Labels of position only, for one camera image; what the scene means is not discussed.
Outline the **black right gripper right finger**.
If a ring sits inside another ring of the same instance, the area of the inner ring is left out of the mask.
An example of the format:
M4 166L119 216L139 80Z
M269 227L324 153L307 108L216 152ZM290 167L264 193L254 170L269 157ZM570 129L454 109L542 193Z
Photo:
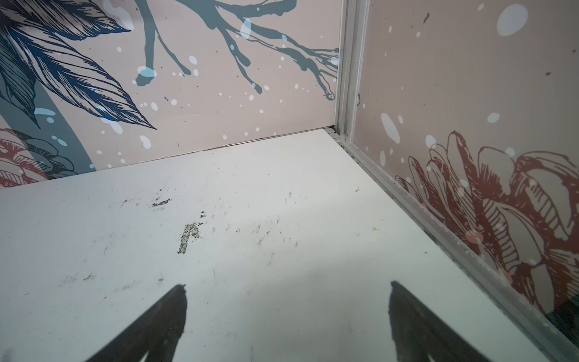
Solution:
M391 282L389 318L397 360L490 362L397 281Z

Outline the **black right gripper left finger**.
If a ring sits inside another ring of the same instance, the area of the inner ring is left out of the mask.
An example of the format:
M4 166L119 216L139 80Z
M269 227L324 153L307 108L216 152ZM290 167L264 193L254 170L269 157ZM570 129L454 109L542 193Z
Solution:
M185 330L187 297L177 284L89 361L172 361Z

